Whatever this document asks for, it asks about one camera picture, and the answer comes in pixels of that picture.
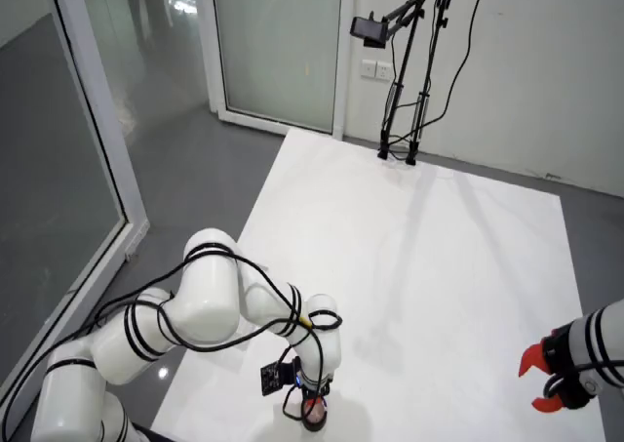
white robotic arm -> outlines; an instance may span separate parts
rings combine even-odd
[[[339,333],[332,326],[337,318],[335,301],[325,295],[303,301],[298,289],[289,283],[272,281],[270,285],[263,272],[241,261],[244,259],[234,240],[217,229],[193,235],[184,257],[209,251],[240,259],[209,255],[190,262],[184,267],[174,298],[159,288],[146,289],[136,303],[127,305],[101,329],[64,344],[52,354],[33,441],[145,442],[119,401],[105,391],[106,383],[130,382],[175,345],[193,349],[225,342],[235,334],[241,315],[260,329],[267,327],[284,337],[296,351],[300,364],[293,371],[303,391],[302,411],[310,409],[306,412],[310,419],[303,418],[304,425],[311,430],[322,427],[326,413],[318,397],[329,391],[341,359]],[[262,382],[263,387],[274,384],[270,378],[281,377],[280,364],[271,369],[275,372],[267,374],[269,382]],[[316,420],[309,416],[318,416],[320,411]]]
[[[552,375],[533,407],[542,413],[575,410],[607,386],[624,388],[623,330],[624,300],[577,318],[530,346],[520,377],[531,367]]]

